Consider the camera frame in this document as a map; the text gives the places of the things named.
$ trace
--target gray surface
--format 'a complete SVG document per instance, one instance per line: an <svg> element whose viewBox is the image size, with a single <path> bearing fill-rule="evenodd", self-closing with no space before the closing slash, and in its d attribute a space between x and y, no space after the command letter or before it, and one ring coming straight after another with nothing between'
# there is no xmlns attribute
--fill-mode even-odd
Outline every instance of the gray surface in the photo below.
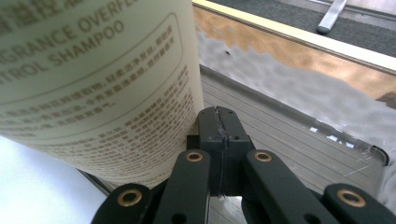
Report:
<svg viewBox="0 0 396 224"><path fill-rule="evenodd" d="M311 9L285 4L275 0L210 0L211 2L236 8L248 13L285 23L287 25L315 33L318 24L329 8L321 4L310 3ZM349 14L349 19L342 18L344 14ZM380 20L360 13L343 11L334 27L326 36L361 48L370 49L376 52L396 57L396 31L395 21ZM388 28L371 25L371 21L380 20L381 24L386 24Z"/></svg>
<svg viewBox="0 0 396 224"><path fill-rule="evenodd" d="M0 136L0 223L91 223L106 196L76 168Z"/></svg>
<svg viewBox="0 0 396 224"><path fill-rule="evenodd" d="M256 148L274 151L310 189L321 194L331 183L348 183L373 196L381 190L384 158L369 150L368 144L337 135L330 127L206 67L201 66L201 75L205 107L220 105L235 111ZM322 131L312 132L313 126ZM337 142L329 135L337 137ZM238 199L212 198L210 202L210 223L244 220Z"/></svg>

